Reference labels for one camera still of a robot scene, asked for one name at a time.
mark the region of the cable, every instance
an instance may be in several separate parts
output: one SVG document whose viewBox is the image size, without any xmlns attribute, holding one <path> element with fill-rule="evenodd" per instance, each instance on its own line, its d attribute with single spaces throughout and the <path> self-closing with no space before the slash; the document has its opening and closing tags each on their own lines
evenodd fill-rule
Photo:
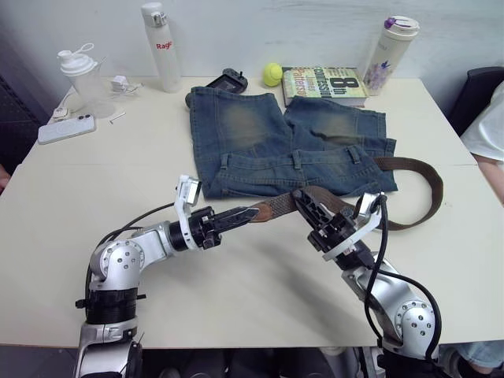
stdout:
<svg viewBox="0 0 504 378">
<path fill-rule="evenodd" d="M 126 227 L 130 227 L 131 225 L 135 224 L 136 222 L 142 220 L 143 218 L 145 217 L 148 217 L 149 215 L 153 214 L 153 213 L 156 213 L 157 211 L 160 211 L 160 210 L 163 210 L 163 209 L 167 209 L 171 206 L 175 205 L 175 202 L 170 202 L 170 203 L 167 203 L 166 205 L 163 205 L 163 206 L 159 206 L 155 209 L 152 209 L 150 211 L 147 211 L 145 214 L 135 218 L 134 220 L 132 220 L 131 222 L 129 222 L 128 224 L 126 224 L 123 228 L 126 228 Z"/>
<path fill-rule="evenodd" d="M 369 312 L 369 305 L 371 304 L 371 290 L 373 285 L 375 284 L 376 276 L 378 275 L 378 271 L 380 270 L 381 263 L 384 260 L 385 250 L 387 249 L 387 241 L 388 241 L 388 211 L 387 211 L 387 197 L 384 195 L 380 195 L 377 199 L 377 203 L 381 208 L 381 243 L 380 243 L 380 251 L 378 252 L 378 256 L 376 256 L 375 265 L 372 268 L 371 276 L 369 277 L 368 287 L 365 291 L 365 299 L 364 299 L 364 311 L 365 317 L 368 320 L 369 326 L 375 332 L 376 337 L 378 337 L 378 345 L 381 344 L 382 335 L 378 332 L 378 328 L 376 328 L 374 322 L 371 318 L 371 313 Z"/>
<path fill-rule="evenodd" d="M 428 301 L 431 303 L 432 310 L 434 312 L 434 334 L 432 335 L 432 340 L 428 344 L 428 348 L 425 351 L 425 359 L 427 361 L 433 362 L 432 352 L 434 351 L 436 345 L 438 345 L 438 343 L 439 343 L 439 338 L 441 337 L 441 327 L 442 327 L 441 311 L 439 310 L 438 303 L 435 301 L 434 296 L 429 292 L 429 290 L 427 290 L 427 288 L 424 285 L 422 285 L 421 283 L 419 283 L 409 277 L 402 276 L 402 275 L 396 274 L 396 273 L 387 272 L 387 271 L 384 271 L 381 269 L 378 271 L 378 273 L 383 274 L 384 276 L 397 278 L 398 280 L 405 281 L 408 284 L 412 284 L 414 287 L 417 287 L 422 293 L 424 293 L 424 295 L 427 297 Z"/>
<path fill-rule="evenodd" d="M 119 228 L 117 230 L 111 231 L 107 235 L 103 236 L 102 240 L 100 240 L 100 243 L 98 243 L 98 245 L 100 246 L 104 242 L 109 242 L 109 241 L 115 240 L 115 238 L 118 237 L 119 234 L 121 234 L 124 231 L 140 230 L 140 229 L 142 229 L 142 228 L 141 227 L 124 226 L 123 228 Z"/>
</svg>

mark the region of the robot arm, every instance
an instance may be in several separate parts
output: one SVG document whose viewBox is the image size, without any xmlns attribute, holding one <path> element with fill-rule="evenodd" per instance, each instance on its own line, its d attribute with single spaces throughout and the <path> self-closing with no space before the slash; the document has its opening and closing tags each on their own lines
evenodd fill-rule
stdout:
<svg viewBox="0 0 504 378">
<path fill-rule="evenodd" d="M 343 280 L 363 302 L 376 261 L 361 238 L 380 223 L 379 196 L 364 194 L 355 212 L 345 208 L 334 214 L 304 190 L 292 193 L 298 211 L 313 228 L 308 240 L 324 252 L 325 261 L 334 261 L 342 269 Z M 431 361 L 438 357 L 437 346 L 432 353 L 429 350 L 436 325 L 432 305 L 397 276 L 383 259 L 372 285 L 370 308 L 383 330 L 379 347 L 384 355 L 379 364 L 388 377 L 443 376 Z"/>
<path fill-rule="evenodd" d="M 248 223 L 259 213 L 259 209 L 247 207 L 219 214 L 206 207 L 191 213 L 198 193 L 199 182 L 181 176 L 175 202 L 179 221 L 161 222 L 135 232 L 129 239 L 105 242 L 92 254 L 89 294 L 76 303 L 86 309 L 86 322 L 80 331 L 75 378 L 139 378 L 142 347 L 133 337 L 136 301 L 144 297 L 138 295 L 140 273 L 148 265 L 184 250 L 218 246 L 220 233 Z M 366 194 L 355 213 L 347 208 L 337 214 L 304 190 L 294 191 L 292 198 L 313 228 L 308 240 L 324 252 L 326 261 L 336 262 L 343 271 L 342 278 L 365 301 L 376 262 L 361 238 L 380 222 L 378 196 Z M 370 293 L 370 308 L 383 330 L 380 364 L 390 378 L 436 376 L 432 363 L 426 361 L 435 338 L 431 303 L 393 275 L 397 275 L 396 270 L 383 260 Z M 436 358 L 437 347 L 427 357 Z"/>
<path fill-rule="evenodd" d="M 211 207 L 193 213 L 199 181 L 181 176 L 175 209 L 179 221 L 154 224 L 132 237 L 99 245 L 91 255 L 91 281 L 80 329 L 75 378 L 138 378 L 142 370 L 142 347 L 136 335 L 136 301 L 141 272 L 149 265 L 184 250 L 208 249 L 221 244 L 221 233 L 246 224 L 258 210 L 237 207 L 215 214 Z"/>
</svg>

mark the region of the book cover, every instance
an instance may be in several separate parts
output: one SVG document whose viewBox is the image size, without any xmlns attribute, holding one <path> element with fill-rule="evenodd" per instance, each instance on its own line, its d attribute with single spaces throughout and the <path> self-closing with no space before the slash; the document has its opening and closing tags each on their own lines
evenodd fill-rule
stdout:
<svg viewBox="0 0 504 378">
<path fill-rule="evenodd" d="M 283 67 L 283 98 L 326 98 L 341 105 L 363 106 L 368 94 L 357 70 L 334 67 Z"/>
</svg>

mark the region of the denim shorts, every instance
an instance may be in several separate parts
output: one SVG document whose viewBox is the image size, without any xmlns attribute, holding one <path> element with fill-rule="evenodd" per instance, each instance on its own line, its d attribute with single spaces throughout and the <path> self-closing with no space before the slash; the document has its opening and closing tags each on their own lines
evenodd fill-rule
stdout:
<svg viewBox="0 0 504 378">
<path fill-rule="evenodd" d="M 191 90 L 191 134 L 206 198 L 280 195 L 318 185 L 335 195 L 396 191 L 372 157 L 393 156 L 385 115 L 329 100 Z"/>
</svg>

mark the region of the black chair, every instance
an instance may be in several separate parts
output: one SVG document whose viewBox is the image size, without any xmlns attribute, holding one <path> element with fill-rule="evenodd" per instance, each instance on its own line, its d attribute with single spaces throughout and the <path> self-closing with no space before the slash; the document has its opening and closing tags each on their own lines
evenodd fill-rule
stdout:
<svg viewBox="0 0 504 378">
<path fill-rule="evenodd" d="M 487 107 L 495 88 L 504 80 L 504 67 L 471 69 L 453 109 L 448 116 L 458 136 Z"/>
</svg>

